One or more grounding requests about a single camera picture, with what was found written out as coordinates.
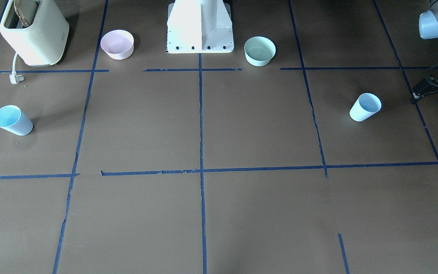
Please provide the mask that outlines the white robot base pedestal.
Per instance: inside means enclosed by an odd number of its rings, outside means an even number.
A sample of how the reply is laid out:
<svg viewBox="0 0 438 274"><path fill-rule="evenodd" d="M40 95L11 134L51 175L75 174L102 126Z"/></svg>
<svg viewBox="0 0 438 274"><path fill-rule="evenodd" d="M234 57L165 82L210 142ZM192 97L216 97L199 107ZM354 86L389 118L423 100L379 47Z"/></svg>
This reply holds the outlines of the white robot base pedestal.
<svg viewBox="0 0 438 274"><path fill-rule="evenodd" d="M222 0L176 0L168 6L169 54L233 52L231 7Z"/></svg>

